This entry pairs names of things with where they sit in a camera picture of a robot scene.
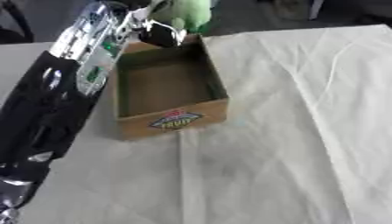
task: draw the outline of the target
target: cardboard box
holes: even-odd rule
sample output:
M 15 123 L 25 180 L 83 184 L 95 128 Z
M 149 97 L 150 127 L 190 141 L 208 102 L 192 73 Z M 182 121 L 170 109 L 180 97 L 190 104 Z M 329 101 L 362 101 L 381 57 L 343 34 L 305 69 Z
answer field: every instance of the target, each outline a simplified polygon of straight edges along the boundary
M 176 48 L 129 45 L 113 80 L 115 118 L 124 138 L 226 120 L 228 95 L 200 36 Z

